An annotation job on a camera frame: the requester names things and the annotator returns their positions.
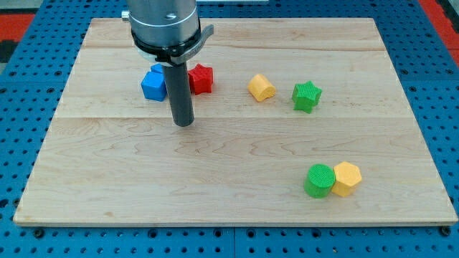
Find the black clamp ring mount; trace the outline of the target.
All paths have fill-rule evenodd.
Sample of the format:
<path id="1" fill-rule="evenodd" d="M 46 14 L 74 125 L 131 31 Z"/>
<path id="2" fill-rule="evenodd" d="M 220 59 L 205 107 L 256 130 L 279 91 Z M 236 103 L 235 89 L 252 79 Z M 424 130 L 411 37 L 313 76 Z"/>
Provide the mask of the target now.
<path id="1" fill-rule="evenodd" d="M 142 42 L 134 31 L 131 31 L 131 34 L 138 52 L 145 59 L 165 65 L 180 65 L 199 53 L 207 39 L 214 34 L 214 25 L 210 24 L 203 29 L 199 28 L 190 39 L 175 46 L 157 47 L 149 45 Z"/>

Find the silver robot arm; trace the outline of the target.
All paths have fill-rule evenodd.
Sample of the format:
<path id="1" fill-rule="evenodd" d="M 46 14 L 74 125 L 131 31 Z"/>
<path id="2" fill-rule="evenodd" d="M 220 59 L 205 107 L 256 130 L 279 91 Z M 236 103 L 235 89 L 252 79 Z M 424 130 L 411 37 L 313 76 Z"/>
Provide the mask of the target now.
<path id="1" fill-rule="evenodd" d="M 180 127 L 194 122 L 187 62 L 214 34 L 201 27 L 195 0 L 127 0 L 122 20 L 131 25 L 139 54 L 159 63 L 164 73 L 173 121 Z"/>

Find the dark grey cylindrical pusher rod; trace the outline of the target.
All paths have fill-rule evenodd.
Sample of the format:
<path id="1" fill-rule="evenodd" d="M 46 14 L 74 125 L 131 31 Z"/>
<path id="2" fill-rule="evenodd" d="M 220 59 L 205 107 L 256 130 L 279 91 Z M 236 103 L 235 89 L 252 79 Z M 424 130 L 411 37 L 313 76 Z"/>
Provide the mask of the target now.
<path id="1" fill-rule="evenodd" d="M 191 125 L 194 111 L 186 63 L 163 66 L 162 70 L 174 123 L 180 127 Z"/>

